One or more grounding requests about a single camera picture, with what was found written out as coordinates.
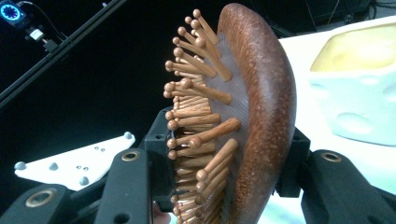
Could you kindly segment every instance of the wooden bristle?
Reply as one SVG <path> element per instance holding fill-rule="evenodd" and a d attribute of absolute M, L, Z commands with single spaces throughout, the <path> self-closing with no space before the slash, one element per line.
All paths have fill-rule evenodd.
<path fill-rule="evenodd" d="M 193 17 L 185 19 L 193 29 L 191 33 L 184 27 L 177 29 L 186 41 L 173 38 L 176 61 L 165 64 L 167 71 L 181 77 L 163 87 L 164 97 L 174 98 L 173 109 L 165 114 L 167 127 L 173 132 L 166 145 L 178 193 L 171 202 L 177 223 L 218 223 L 238 143 L 230 139 L 217 148 L 217 140 L 238 132 L 241 122 L 237 118 L 221 120 L 221 114 L 212 113 L 212 104 L 231 106 L 233 96 L 207 87 L 205 81 L 216 75 L 228 81 L 232 74 L 221 62 L 218 37 L 198 9 Z"/>

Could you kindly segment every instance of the wooden hairbrush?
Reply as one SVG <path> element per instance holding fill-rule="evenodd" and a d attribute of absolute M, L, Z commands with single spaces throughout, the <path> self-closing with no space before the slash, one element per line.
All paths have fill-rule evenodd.
<path fill-rule="evenodd" d="M 177 223 L 257 223 L 287 157 L 296 93 L 284 50 L 252 10 L 227 5 L 215 34 L 198 9 L 180 27 L 164 86 Z"/>

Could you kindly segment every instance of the mounting hole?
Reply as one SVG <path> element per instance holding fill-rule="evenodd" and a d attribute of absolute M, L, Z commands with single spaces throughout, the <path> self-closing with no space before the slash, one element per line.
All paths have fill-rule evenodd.
<path fill-rule="evenodd" d="M 115 224 L 123 224 L 123 223 L 127 223 L 129 221 L 130 217 L 128 214 L 126 213 L 121 213 L 118 214 L 114 217 L 114 223 Z"/>
<path fill-rule="evenodd" d="M 46 203 L 49 203 L 53 197 L 55 197 L 56 189 L 44 189 L 30 196 L 25 205 L 27 207 L 39 207 Z"/>
<path fill-rule="evenodd" d="M 133 151 L 124 153 L 121 158 L 123 161 L 135 161 L 139 158 L 139 152 Z"/>
<path fill-rule="evenodd" d="M 340 156 L 331 152 L 323 152 L 321 154 L 321 157 L 326 161 L 332 161 L 332 162 L 340 162 L 342 160 Z"/>

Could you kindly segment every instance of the cable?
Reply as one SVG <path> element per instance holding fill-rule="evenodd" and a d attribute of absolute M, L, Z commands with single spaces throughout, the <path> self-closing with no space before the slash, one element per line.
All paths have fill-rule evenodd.
<path fill-rule="evenodd" d="M 332 11 L 332 15 L 334 15 L 334 12 L 335 12 L 335 10 L 337 9 L 339 3 L 340 3 L 340 0 L 337 0 L 337 3 L 335 4 L 334 10 Z M 329 18 L 329 20 L 327 21 L 327 24 L 328 24 L 328 25 L 330 24 L 330 21 L 332 20 L 332 15 L 330 15 L 330 18 Z"/>
<path fill-rule="evenodd" d="M 366 21 L 366 20 L 371 20 L 371 15 L 370 12 L 372 11 L 372 4 L 369 3 L 367 5 L 367 8 L 364 10 L 364 14 L 361 15 L 361 17 L 358 17 L 357 21 Z"/>
<path fill-rule="evenodd" d="M 373 20 L 373 19 L 375 19 L 375 17 L 376 17 L 376 5 L 373 4 L 373 3 L 370 3 L 370 5 L 372 6 L 373 11 L 374 11 L 374 14 L 373 14 L 373 17 L 372 17 L 372 20 Z"/>
<path fill-rule="evenodd" d="M 314 20 L 314 16 L 312 15 L 311 8 L 309 7 L 309 5 L 308 5 L 308 3 L 306 2 L 306 0 L 305 0 L 305 3 L 306 3 L 306 7 L 308 8 L 309 18 L 311 19 L 312 24 L 314 24 L 314 27 L 315 27 L 315 29 L 316 29 L 316 28 L 317 28 L 317 25 L 315 24 L 315 20 Z"/>
<path fill-rule="evenodd" d="M 375 1 L 376 4 L 381 4 L 381 5 L 392 5 L 392 4 L 396 4 L 396 2 L 378 2 Z"/>
<path fill-rule="evenodd" d="M 64 35 L 63 33 L 59 32 L 58 29 L 56 29 L 56 27 L 52 23 L 50 17 L 47 15 L 47 13 L 44 12 L 43 9 L 41 9 L 41 7 L 39 7 L 38 5 L 36 5 L 32 2 L 28 2 L 28 1 L 20 1 L 19 3 L 17 3 L 17 6 L 20 7 L 23 4 L 28 4 L 28 5 L 36 7 L 41 12 L 41 14 L 43 14 L 43 16 L 47 19 L 47 21 L 49 22 L 49 25 L 52 27 L 52 29 L 55 31 L 55 33 L 58 35 L 58 38 L 60 38 L 62 41 L 64 41 L 67 38 L 66 35 Z"/>
<path fill-rule="evenodd" d="M 388 5 L 381 5 L 381 4 L 375 4 L 377 7 L 385 7 L 385 8 L 391 8 L 391 9 L 396 9 L 396 6 L 388 6 Z"/>

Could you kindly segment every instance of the circular mount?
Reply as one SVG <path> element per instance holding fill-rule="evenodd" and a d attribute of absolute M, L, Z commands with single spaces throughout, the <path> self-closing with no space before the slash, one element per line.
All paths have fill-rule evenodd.
<path fill-rule="evenodd" d="M 30 196 L 25 205 L 27 207 L 39 207 L 49 203 L 56 195 L 56 189 L 44 189 Z"/>
<path fill-rule="evenodd" d="M 123 161 L 135 161 L 139 159 L 140 153 L 138 151 L 126 152 L 122 155 Z"/>
<path fill-rule="evenodd" d="M 342 160 L 342 158 L 340 156 L 338 156 L 337 154 L 332 153 L 332 152 L 323 152 L 320 155 L 326 161 L 340 162 Z"/>

